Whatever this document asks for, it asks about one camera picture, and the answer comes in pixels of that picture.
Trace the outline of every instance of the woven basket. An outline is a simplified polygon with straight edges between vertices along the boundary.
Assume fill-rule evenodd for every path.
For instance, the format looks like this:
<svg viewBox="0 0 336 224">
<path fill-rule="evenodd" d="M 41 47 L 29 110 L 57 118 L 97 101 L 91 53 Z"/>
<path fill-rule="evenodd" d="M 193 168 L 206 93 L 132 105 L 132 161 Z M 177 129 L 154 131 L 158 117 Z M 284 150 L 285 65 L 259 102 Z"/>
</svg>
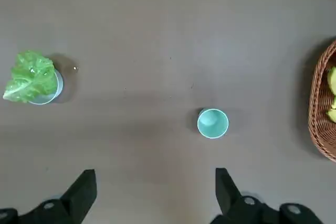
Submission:
<svg viewBox="0 0 336 224">
<path fill-rule="evenodd" d="M 315 68 L 310 100 L 308 125 L 311 138 L 319 151 L 336 162 L 336 123 L 330 121 L 326 112 L 330 110 L 334 94 L 330 91 L 327 75 L 336 66 L 336 40 L 321 55 Z"/>
</svg>

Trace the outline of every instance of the cup rim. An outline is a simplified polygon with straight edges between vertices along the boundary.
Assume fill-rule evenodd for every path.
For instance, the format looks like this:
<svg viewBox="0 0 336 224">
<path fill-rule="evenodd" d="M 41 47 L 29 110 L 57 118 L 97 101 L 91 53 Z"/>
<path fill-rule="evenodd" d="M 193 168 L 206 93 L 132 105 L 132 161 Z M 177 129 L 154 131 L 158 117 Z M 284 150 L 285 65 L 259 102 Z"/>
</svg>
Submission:
<svg viewBox="0 0 336 224">
<path fill-rule="evenodd" d="M 206 136 L 206 135 L 204 135 L 203 134 L 203 132 L 202 131 L 200 131 L 200 118 L 201 118 L 201 116 L 205 113 L 205 112 L 208 112 L 208 111 L 219 111 L 220 113 L 222 113 L 222 115 L 224 115 L 224 117 L 225 117 L 225 120 L 227 121 L 227 125 L 226 125 L 226 129 L 223 131 L 223 133 L 221 134 L 221 135 L 219 135 L 219 136 L 216 136 L 216 137 L 209 137 L 209 136 Z M 197 119 L 197 129 L 198 129 L 198 131 L 204 136 L 204 137 L 206 137 L 206 138 L 208 138 L 208 139 L 216 139 L 216 138 L 220 138 L 220 137 L 222 137 L 226 132 L 227 132 L 227 130 L 228 130 L 228 128 L 229 128 L 229 118 L 227 117 L 227 115 L 222 111 L 222 110 L 219 110 L 219 109 L 203 109 L 201 112 L 200 112 L 200 114 L 198 115 L 198 119 Z"/>
<path fill-rule="evenodd" d="M 56 92 L 54 93 L 54 96 L 47 102 L 43 102 L 43 103 L 36 103 L 36 102 L 32 102 L 32 101 L 29 101 L 29 103 L 31 104 L 34 104 L 34 105 L 44 105 L 44 104 L 47 104 L 49 102 L 51 102 L 53 99 L 55 99 L 57 96 L 58 96 L 58 93 L 59 93 L 59 89 L 60 89 L 60 86 L 59 86 L 59 78 L 58 78 L 58 75 L 57 75 L 57 70 L 55 69 L 55 76 L 56 76 L 56 80 L 57 80 L 57 89 L 56 89 Z"/>
</svg>

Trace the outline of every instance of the lettuce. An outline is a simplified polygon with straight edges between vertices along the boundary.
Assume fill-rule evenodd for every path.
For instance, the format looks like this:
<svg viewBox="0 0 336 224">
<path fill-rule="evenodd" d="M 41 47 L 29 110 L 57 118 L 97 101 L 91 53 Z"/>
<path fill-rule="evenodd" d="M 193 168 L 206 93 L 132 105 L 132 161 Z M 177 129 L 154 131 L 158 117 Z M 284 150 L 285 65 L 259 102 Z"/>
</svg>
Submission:
<svg viewBox="0 0 336 224">
<path fill-rule="evenodd" d="M 34 51 L 21 52 L 12 68 L 12 80 L 5 88 L 3 99 L 29 102 L 38 95 L 48 95 L 57 90 L 55 68 L 51 60 Z"/>
</svg>

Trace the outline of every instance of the gray table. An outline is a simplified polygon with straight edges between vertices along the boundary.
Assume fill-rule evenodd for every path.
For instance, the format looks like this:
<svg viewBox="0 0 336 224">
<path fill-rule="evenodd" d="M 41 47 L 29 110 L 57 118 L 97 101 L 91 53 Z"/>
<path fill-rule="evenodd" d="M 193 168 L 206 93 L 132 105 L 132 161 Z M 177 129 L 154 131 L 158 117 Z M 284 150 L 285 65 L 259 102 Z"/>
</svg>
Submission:
<svg viewBox="0 0 336 224">
<path fill-rule="evenodd" d="M 58 103 L 0 101 L 0 208 L 24 213 L 95 168 L 87 223 L 209 223 L 215 167 L 273 207 L 334 223 L 336 165 L 311 144 L 311 75 L 336 0 L 0 0 L 0 83 L 20 50 L 52 55 Z M 79 71 L 72 71 L 78 66 Z M 220 140 L 195 132 L 224 109 Z"/>
</svg>

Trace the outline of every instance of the light blue cup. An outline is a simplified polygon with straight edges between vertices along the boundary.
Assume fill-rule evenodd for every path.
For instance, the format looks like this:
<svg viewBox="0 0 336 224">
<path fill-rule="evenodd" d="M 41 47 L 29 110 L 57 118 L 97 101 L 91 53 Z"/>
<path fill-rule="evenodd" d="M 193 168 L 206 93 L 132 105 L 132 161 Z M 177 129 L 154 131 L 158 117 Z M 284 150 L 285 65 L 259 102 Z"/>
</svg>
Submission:
<svg viewBox="0 0 336 224">
<path fill-rule="evenodd" d="M 229 119 L 221 110 L 203 109 L 198 115 L 197 128 L 207 138 L 219 138 L 229 128 Z"/>
</svg>

